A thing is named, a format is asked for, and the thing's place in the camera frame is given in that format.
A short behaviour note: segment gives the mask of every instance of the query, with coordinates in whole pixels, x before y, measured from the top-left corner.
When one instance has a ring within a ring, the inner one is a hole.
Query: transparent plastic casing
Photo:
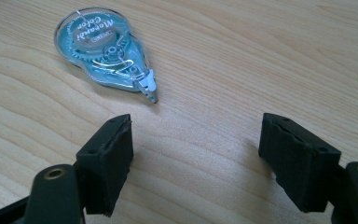
[[[95,82],[125,91],[141,91],[157,101],[154,72],[145,49],[118,12],[101,7],[79,9],[58,25],[54,43],[68,62]]]

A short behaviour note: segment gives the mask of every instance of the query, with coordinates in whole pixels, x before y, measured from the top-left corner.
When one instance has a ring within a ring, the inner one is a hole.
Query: correction tape dispenser
[[[54,43],[65,60],[81,67],[95,82],[141,91],[151,102],[157,101],[145,49],[118,12],[101,7],[75,11],[57,26]]]

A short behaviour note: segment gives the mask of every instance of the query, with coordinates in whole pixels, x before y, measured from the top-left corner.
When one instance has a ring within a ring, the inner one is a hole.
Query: blue correction tape dispenser
[[[101,7],[80,9],[64,18],[54,35],[57,51],[95,82],[125,91],[141,91],[157,101],[153,69],[144,47],[118,12]]]

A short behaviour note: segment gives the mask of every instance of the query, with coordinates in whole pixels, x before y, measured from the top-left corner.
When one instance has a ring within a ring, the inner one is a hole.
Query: light wooden surface
[[[57,53],[82,7],[125,15],[159,101],[99,86]],[[0,1],[0,208],[130,113],[135,157],[111,218],[88,223],[330,223],[302,214],[258,155],[264,112],[358,161],[358,0]]]

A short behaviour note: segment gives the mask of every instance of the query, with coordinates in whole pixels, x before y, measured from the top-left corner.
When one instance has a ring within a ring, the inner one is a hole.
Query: wood grain
[[[99,86],[53,34],[92,6],[143,40],[159,101]],[[0,208],[131,113],[135,157],[111,218],[88,223],[329,223],[302,214],[257,155],[264,112],[358,161],[358,0],[0,1]]]

